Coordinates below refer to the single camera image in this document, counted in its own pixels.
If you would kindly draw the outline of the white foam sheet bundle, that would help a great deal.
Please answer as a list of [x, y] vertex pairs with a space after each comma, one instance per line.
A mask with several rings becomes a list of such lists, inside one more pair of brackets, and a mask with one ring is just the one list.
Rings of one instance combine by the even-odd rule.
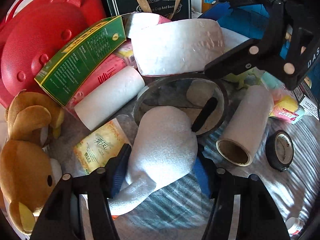
[[197, 150], [191, 120], [183, 111], [172, 106], [147, 111], [139, 124], [123, 187], [108, 201], [111, 215], [132, 211], [153, 192], [187, 175]]

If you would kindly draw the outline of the pink tissue pack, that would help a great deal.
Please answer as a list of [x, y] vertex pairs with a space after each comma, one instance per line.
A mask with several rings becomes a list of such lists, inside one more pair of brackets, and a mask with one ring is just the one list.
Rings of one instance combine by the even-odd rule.
[[126, 67], [126, 63], [123, 59], [115, 54], [108, 56], [101, 64], [99, 64], [99, 66], [97, 66], [97, 68], [71, 97], [66, 106], [66, 110], [73, 116], [77, 117], [74, 107], [90, 92], [95, 90], [99, 85], [122, 70], [124, 67]]

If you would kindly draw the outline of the green frog plush toy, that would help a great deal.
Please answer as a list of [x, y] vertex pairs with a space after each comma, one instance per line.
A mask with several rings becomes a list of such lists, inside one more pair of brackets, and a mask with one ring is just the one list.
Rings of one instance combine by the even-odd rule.
[[239, 75], [228, 74], [222, 79], [228, 82], [237, 83], [237, 90], [242, 88], [248, 88], [249, 86], [261, 84], [260, 78], [264, 74], [263, 70], [259, 70], [257, 67], [249, 69]]

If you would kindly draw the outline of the blue plastic storage crate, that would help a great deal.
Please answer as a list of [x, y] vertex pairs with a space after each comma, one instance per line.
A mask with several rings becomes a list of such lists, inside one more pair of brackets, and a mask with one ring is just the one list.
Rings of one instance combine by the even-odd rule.
[[[215, 0], [204, 0], [207, 4]], [[319, 0], [310, 0], [315, 13], [319, 14]], [[204, 14], [208, 18], [217, 20], [227, 29], [240, 33], [249, 38], [261, 38], [269, 18], [267, 9], [263, 5], [248, 5], [231, 8], [227, 3], [214, 6]]]

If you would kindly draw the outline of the brown teddy bear plush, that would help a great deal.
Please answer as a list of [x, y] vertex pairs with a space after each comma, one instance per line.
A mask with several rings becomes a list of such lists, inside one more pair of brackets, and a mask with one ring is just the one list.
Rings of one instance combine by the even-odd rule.
[[31, 235], [62, 176], [59, 162], [43, 148], [61, 133], [65, 113], [49, 96], [19, 92], [6, 110], [8, 140], [1, 151], [1, 191], [16, 228]]

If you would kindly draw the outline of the pastel wet wipes pack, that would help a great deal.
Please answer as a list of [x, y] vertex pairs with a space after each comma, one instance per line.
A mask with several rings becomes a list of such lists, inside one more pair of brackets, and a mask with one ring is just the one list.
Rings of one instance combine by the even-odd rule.
[[264, 72], [261, 82], [271, 93], [274, 102], [269, 117], [295, 124], [304, 116], [305, 111], [298, 103], [294, 92], [288, 90], [280, 80]]

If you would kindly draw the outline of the white medicine boxes stack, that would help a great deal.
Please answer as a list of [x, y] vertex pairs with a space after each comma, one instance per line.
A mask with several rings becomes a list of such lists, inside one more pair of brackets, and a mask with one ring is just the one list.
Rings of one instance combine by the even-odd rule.
[[319, 121], [319, 105], [310, 88], [311, 80], [306, 77], [294, 90], [293, 93], [304, 109], [305, 115], [313, 116]]

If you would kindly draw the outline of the black electrical tape roll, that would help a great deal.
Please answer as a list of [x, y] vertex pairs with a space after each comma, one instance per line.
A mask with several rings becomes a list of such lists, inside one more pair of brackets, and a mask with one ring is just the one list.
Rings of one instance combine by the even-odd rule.
[[286, 171], [294, 157], [291, 137], [284, 130], [278, 130], [269, 136], [265, 145], [266, 158], [269, 165], [279, 171]]

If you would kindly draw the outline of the paper roll with cardboard core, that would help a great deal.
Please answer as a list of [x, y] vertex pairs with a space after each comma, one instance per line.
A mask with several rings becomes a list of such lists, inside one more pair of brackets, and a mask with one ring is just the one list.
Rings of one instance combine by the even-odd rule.
[[272, 95], [265, 87], [249, 87], [216, 142], [218, 152], [234, 165], [250, 165], [260, 147], [273, 106]]

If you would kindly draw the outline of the yellow tissue packet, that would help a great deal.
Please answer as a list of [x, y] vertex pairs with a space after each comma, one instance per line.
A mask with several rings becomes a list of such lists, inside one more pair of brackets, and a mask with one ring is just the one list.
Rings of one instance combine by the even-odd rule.
[[86, 174], [90, 174], [104, 167], [109, 159], [118, 155], [124, 144], [129, 143], [119, 119], [114, 118], [77, 143], [73, 151]]

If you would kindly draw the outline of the white paper roll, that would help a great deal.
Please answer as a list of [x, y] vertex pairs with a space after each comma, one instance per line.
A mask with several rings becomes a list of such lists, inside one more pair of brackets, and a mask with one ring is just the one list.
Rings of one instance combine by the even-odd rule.
[[127, 66], [90, 92], [74, 110], [82, 123], [92, 131], [131, 101], [144, 86], [140, 73]]

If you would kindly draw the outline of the pink yellow sanitary pad pack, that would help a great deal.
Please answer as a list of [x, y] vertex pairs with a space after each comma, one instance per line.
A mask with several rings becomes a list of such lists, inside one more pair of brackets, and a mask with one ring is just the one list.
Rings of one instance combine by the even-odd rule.
[[137, 69], [137, 63], [133, 53], [133, 47], [130, 39], [127, 39], [113, 53], [117, 57], [121, 58], [127, 66], [131, 66]]

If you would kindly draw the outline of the green yellow carton box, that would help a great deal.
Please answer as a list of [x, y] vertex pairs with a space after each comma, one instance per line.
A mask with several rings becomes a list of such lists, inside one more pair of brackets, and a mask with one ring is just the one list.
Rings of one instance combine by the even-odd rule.
[[36, 75], [35, 81], [65, 107], [97, 66], [125, 41], [121, 16], [102, 19], [61, 48]]

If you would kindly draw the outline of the red bear-shaped plastic case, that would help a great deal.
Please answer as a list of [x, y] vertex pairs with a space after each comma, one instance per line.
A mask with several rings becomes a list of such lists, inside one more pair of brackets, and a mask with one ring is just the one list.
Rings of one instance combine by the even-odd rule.
[[105, 18], [101, 0], [15, 0], [1, 23], [1, 105], [23, 89], [71, 39]]

